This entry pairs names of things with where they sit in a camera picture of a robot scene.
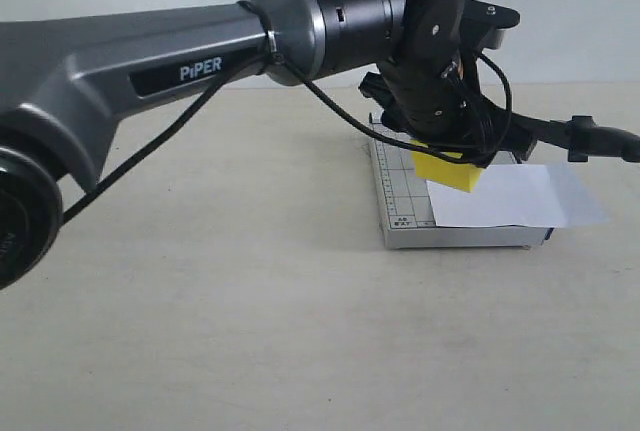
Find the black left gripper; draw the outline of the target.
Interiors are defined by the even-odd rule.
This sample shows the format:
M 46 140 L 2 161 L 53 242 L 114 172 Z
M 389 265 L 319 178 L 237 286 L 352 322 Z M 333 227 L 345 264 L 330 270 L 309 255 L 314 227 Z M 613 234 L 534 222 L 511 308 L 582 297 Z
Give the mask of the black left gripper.
M 359 91 L 382 108 L 386 128 L 441 151 L 487 159 L 506 151 L 526 161 L 538 144 L 504 108 L 460 79 L 369 72 Z

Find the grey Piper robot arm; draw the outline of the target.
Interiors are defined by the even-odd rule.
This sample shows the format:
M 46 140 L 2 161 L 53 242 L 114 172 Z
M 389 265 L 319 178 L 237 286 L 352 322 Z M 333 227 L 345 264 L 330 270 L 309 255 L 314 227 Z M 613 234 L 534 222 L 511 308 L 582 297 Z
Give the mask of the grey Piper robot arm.
M 110 174 L 120 123 L 190 98 L 184 126 L 225 85 L 265 75 L 314 89 L 366 67 L 363 94 L 409 149 L 487 166 L 537 143 L 480 89 L 477 66 L 518 25 L 477 0 L 240 0 L 1 26 L 1 284 L 29 273 L 64 224 L 175 134 Z

